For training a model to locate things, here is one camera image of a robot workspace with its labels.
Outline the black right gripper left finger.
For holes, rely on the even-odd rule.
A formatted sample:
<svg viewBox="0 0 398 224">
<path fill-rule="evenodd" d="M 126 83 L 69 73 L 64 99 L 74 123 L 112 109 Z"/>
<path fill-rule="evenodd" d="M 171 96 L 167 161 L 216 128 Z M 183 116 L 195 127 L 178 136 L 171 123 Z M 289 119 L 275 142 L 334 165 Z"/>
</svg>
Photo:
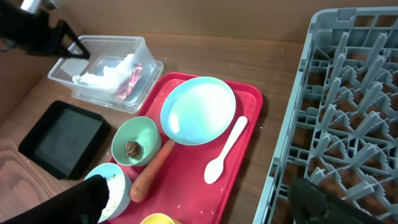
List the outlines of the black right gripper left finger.
<svg viewBox="0 0 398 224">
<path fill-rule="evenodd" d="M 96 174 L 3 224 L 97 224 L 108 200 L 106 178 Z"/>
</svg>

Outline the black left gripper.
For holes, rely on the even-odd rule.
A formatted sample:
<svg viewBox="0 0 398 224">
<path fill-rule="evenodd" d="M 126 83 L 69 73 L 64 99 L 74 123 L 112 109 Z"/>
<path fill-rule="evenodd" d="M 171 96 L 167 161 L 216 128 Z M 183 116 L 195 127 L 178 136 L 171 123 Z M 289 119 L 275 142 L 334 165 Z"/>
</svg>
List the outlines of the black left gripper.
<svg viewBox="0 0 398 224">
<path fill-rule="evenodd" d="M 20 48 L 29 55 L 89 59 L 91 54 L 64 20 L 53 28 L 43 10 L 29 13 L 1 0 L 1 52 Z"/>
</svg>

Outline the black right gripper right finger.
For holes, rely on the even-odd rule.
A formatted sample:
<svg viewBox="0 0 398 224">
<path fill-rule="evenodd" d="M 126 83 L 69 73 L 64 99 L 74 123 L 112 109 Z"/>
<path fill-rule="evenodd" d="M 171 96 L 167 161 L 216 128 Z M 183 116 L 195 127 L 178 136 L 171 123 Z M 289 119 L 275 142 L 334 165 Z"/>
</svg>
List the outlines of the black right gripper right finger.
<svg viewBox="0 0 398 224">
<path fill-rule="evenodd" d="M 297 224 L 382 224 L 307 179 L 293 179 L 288 200 Z"/>
</svg>

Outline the white rice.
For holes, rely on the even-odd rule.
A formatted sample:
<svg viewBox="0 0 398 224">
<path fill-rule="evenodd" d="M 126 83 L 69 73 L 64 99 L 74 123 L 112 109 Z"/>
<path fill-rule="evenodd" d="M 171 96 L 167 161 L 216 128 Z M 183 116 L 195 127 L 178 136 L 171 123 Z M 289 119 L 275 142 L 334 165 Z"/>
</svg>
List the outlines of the white rice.
<svg viewBox="0 0 398 224">
<path fill-rule="evenodd" d="M 117 209 L 124 194 L 124 176 L 114 174 L 106 179 L 109 189 L 109 199 L 101 212 L 100 220 L 109 218 Z"/>
</svg>

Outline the blue bowl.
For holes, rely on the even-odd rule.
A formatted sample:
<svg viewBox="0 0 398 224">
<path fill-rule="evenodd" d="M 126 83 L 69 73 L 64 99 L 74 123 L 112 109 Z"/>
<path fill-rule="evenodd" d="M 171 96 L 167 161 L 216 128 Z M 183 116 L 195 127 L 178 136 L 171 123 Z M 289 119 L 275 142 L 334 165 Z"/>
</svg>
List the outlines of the blue bowl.
<svg viewBox="0 0 398 224">
<path fill-rule="evenodd" d="M 98 223 L 101 223 L 116 218 L 125 211 L 131 201 L 129 190 L 132 181 L 117 164 L 111 162 L 96 166 L 88 173 L 85 180 L 94 175 L 104 177 L 109 189 L 108 202 L 98 220 Z"/>
</svg>

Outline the brown food scrap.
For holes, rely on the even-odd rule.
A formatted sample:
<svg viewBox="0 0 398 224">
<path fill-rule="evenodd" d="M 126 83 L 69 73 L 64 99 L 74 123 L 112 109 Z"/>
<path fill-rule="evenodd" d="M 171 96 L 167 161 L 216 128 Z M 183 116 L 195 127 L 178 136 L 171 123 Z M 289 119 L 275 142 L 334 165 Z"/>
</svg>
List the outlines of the brown food scrap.
<svg viewBox="0 0 398 224">
<path fill-rule="evenodd" d="M 125 143 L 125 152 L 129 157 L 138 157 L 141 153 L 141 145 L 135 141 Z"/>
</svg>

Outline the yellow cup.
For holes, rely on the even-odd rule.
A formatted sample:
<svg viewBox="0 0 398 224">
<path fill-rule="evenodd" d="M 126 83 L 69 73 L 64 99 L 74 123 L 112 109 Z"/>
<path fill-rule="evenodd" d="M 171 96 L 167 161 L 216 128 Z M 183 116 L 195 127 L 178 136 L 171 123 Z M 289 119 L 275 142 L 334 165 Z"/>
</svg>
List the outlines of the yellow cup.
<svg viewBox="0 0 398 224">
<path fill-rule="evenodd" d="M 170 216 L 163 214 L 163 213 L 153 213 L 143 221 L 141 221 L 140 224 L 182 224 L 180 221 L 171 218 Z"/>
</svg>

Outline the clear plastic waste bin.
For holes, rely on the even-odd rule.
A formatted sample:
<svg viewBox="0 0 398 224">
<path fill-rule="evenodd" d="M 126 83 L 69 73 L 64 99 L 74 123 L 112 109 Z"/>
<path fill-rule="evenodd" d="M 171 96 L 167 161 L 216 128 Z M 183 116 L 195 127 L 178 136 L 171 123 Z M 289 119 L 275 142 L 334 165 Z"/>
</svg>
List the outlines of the clear plastic waste bin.
<svg viewBox="0 0 398 224">
<path fill-rule="evenodd" d="M 143 37 L 82 35 L 89 59 L 61 58 L 48 78 L 72 90 L 72 97 L 126 113 L 137 113 L 159 79 L 156 61 Z"/>
</svg>

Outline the grey dishwasher rack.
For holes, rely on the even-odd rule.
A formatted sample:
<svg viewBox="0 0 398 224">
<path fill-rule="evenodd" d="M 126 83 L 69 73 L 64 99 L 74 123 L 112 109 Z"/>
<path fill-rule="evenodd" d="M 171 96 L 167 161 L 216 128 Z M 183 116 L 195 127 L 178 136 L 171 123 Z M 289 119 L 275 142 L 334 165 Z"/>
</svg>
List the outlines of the grey dishwasher rack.
<svg viewBox="0 0 398 224">
<path fill-rule="evenodd" d="M 255 223 L 294 220 L 295 177 L 397 222 L 395 6 L 312 16 Z"/>
</svg>

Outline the orange carrot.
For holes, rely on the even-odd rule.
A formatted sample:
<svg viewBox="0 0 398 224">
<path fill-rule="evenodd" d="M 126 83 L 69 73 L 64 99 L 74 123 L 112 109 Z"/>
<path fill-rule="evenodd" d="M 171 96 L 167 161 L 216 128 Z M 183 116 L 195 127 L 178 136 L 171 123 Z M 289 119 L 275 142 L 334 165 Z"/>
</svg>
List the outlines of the orange carrot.
<svg viewBox="0 0 398 224">
<path fill-rule="evenodd" d="M 133 202 L 142 202 L 147 197 L 159 169 L 174 148 L 174 145 L 175 141 L 169 139 L 132 183 L 129 196 Z"/>
</svg>

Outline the green bowl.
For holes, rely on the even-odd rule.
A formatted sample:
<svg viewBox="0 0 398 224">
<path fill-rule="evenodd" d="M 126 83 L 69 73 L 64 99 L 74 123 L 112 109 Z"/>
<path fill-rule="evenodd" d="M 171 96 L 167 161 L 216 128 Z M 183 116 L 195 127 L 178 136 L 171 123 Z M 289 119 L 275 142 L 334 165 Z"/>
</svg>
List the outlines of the green bowl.
<svg viewBox="0 0 398 224">
<path fill-rule="evenodd" d="M 135 157 L 126 152 L 126 144 L 136 142 L 141 150 Z M 114 160 L 124 166 L 147 165 L 161 148 L 162 139 L 154 121 L 138 116 L 126 121 L 113 137 L 111 151 Z"/>
</svg>

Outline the red snack wrapper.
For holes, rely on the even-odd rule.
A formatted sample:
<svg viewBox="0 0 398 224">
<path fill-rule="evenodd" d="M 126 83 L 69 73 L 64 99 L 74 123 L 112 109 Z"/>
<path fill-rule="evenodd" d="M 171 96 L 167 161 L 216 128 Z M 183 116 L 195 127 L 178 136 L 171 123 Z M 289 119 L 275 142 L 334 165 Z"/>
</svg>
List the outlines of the red snack wrapper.
<svg viewBox="0 0 398 224">
<path fill-rule="evenodd" d="M 135 87 L 136 83 L 141 77 L 141 71 L 143 69 L 143 65 L 140 63 L 135 63 L 132 69 L 132 73 L 126 79 L 126 81 L 119 87 L 117 90 L 117 98 L 119 100 L 125 100 L 127 96 L 130 95 L 132 89 Z"/>
</svg>

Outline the red serving tray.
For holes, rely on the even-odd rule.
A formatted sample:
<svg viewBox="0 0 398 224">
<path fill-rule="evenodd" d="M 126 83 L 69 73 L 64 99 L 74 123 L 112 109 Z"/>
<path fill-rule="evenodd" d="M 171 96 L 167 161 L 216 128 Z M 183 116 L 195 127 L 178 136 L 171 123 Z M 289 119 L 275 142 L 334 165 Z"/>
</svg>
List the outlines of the red serving tray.
<svg viewBox="0 0 398 224">
<path fill-rule="evenodd" d="M 254 86 L 228 81 L 236 97 L 234 118 L 248 123 L 224 160 L 224 170 L 213 184 L 206 184 L 207 163 L 216 158 L 232 130 L 198 146 L 176 144 L 154 178 L 143 202 L 130 202 L 110 223 L 140 223 L 153 213 L 164 213 L 181 223 L 218 223 L 239 172 L 263 105 L 262 93 Z"/>
</svg>

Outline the white plastic spoon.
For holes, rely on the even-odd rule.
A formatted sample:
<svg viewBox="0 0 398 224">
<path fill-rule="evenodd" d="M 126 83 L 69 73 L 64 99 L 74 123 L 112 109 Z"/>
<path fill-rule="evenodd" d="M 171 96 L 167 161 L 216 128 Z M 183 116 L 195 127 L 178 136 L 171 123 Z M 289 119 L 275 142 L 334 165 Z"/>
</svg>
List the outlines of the white plastic spoon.
<svg viewBox="0 0 398 224">
<path fill-rule="evenodd" d="M 238 137 L 241 135 L 247 124 L 248 119 L 245 116 L 240 116 L 236 120 L 236 123 L 234 124 L 219 156 L 210 161 L 205 167 L 204 180 L 207 184 L 214 184 L 219 179 L 224 170 L 224 160 L 226 156 L 234 146 L 235 142 L 238 140 Z"/>
</svg>

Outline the light blue plate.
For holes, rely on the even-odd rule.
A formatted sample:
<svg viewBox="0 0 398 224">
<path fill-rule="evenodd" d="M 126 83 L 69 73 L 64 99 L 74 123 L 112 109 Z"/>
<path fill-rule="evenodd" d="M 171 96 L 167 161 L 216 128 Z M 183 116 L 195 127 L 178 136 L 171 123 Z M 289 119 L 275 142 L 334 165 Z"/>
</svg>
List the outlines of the light blue plate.
<svg viewBox="0 0 398 224">
<path fill-rule="evenodd" d="M 236 97 L 226 82 L 213 77 L 196 77 L 169 93 L 162 105 L 160 123 L 170 139 L 196 146 L 223 134 L 235 112 Z"/>
</svg>

